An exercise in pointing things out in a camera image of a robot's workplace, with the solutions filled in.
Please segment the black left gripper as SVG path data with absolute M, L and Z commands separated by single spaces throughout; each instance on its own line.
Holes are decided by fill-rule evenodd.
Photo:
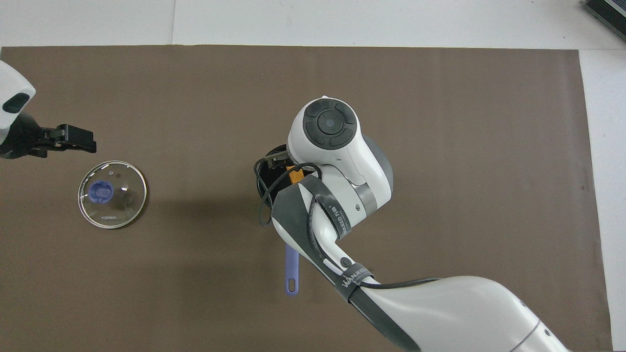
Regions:
M 57 145 L 54 139 L 45 135 L 52 129 L 40 127 L 34 118 L 28 113 L 20 113 L 11 124 L 7 136 L 0 146 L 0 156 L 4 159 L 16 159 L 22 156 L 47 157 L 49 150 L 81 150 L 95 154 L 97 143 L 94 134 L 90 130 L 76 126 L 58 125 Z

